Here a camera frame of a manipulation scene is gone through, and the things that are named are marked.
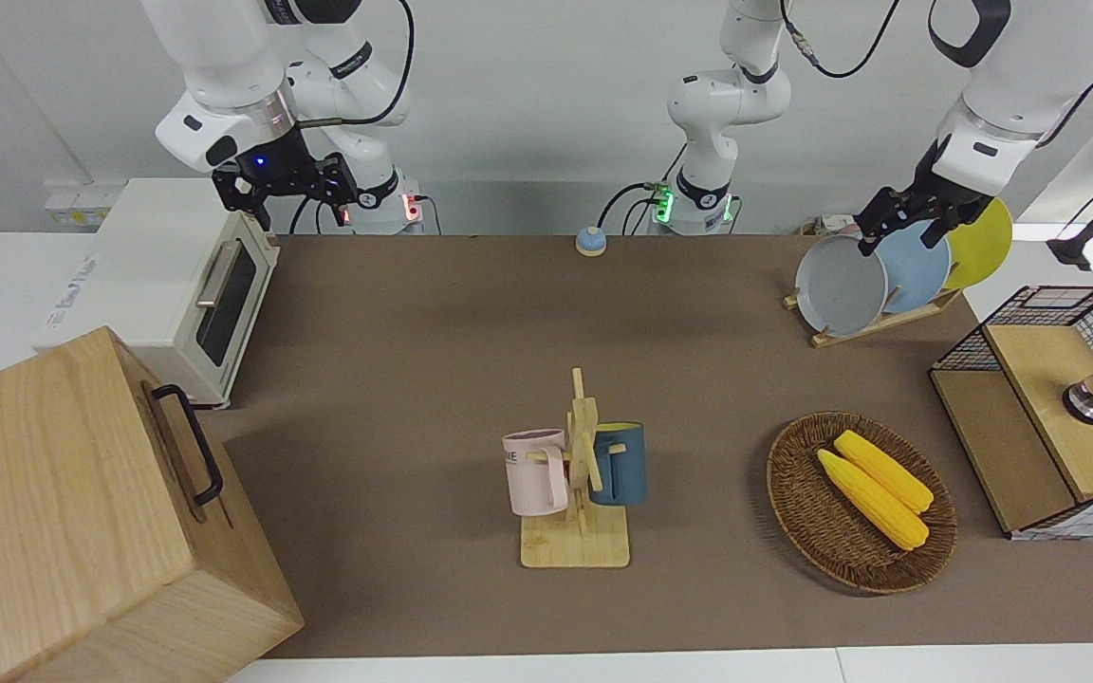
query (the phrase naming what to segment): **pink mug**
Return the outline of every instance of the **pink mug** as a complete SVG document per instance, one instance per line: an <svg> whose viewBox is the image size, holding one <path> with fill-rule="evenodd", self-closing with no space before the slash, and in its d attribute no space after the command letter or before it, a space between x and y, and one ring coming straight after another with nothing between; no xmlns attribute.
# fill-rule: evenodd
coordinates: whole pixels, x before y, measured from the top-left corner
<svg viewBox="0 0 1093 683"><path fill-rule="evenodd" d="M536 516L567 509L562 428L532 428L503 438L504 472L513 514Z"/></svg>

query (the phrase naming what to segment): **mug handle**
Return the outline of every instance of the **mug handle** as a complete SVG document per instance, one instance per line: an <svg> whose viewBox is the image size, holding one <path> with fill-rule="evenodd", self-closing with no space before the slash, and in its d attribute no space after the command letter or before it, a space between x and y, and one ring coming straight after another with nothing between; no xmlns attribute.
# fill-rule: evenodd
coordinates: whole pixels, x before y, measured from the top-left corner
<svg viewBox="0 0 1093 683"><path fill-rule="evenodd" d="M615 456L626 452L626 444L611 444L607 449L608 461L610 462L610 498L619 499L619 475L615 474Z"/></svg>
<svg viewBox="0 0 1093 683"><path fill-rule="evenodd" d="M564 451L554 444L542 446L546 452L546 468L550 473L550 504L552 507L567 505L567 476L564 475Z"/></svg>

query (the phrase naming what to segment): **corn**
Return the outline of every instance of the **corn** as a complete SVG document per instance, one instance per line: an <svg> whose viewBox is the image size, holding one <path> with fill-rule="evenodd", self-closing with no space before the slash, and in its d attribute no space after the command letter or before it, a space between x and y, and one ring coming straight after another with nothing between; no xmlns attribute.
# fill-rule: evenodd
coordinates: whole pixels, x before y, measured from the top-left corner
<svg viewBox="0 0 1093 683"><path fill-rule="evenodd" d="M883 485L877 484L866 472L859 470L854 462L838 458L828 450L816 450L816 457L824 466L824 474L830 475L833 484L845 493L854 506L884 532L888 539L896 543L900 550L914 550L925 543L930 530L918 515L909 510L886 492Z"/></svg>
<svg viewBox="0 0 1093 683"><path fill-rule="evenodd" d="M909 471L896 462L892 456L880 450L871 441L863 438L859 433L847 428L833 441L837 446L838 452L847 461L856 463L859 470L866 471L878 484L883 485L889 493L896 496L896 499L905 503L905 506L915 514L924 514L930 509L933 502L933 493L920 483L918 478L909 474Z"/></svg>

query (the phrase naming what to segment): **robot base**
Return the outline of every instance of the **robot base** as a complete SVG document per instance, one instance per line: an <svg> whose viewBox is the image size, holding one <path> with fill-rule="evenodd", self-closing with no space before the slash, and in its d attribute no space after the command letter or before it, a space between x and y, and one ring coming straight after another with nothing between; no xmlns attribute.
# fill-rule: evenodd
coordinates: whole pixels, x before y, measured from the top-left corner
<svg viewBox="0 0 1093 683"><path fill-rule="evenodd" d="M731 203L732 196L725 195L715 208L700 212L697 207L682 205L682 200L678 199L673 202L667 222L660 221L656 213L651 215L651 228L654 229L647 234L681 234L681 236L694 237L703 234L728 233L726 227L731 226L732 222L729 212Z"/></svg>
<svg viewBox="0 0 1093 683"><path fill-rule="evenodd" d="M424 234L424 209L412 198L421 193L421 184L399 177L399 187L373 209L350 204L345 225L322 222L322 234Z"/></svg>

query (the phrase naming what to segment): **gray plate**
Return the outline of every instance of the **gray plate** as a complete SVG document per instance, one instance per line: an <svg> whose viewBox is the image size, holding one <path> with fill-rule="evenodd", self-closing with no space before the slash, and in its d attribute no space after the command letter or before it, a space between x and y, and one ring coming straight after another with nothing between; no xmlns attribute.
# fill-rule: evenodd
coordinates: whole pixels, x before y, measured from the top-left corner
<svg viewBox="0 0 1093 683"><path fill-rule="evenodd" d="M859 254L858 237L833 234L803 255L795 286L799 313L812 329L849 337L880 316L889 298L889 273L880 256Z"/></svg>

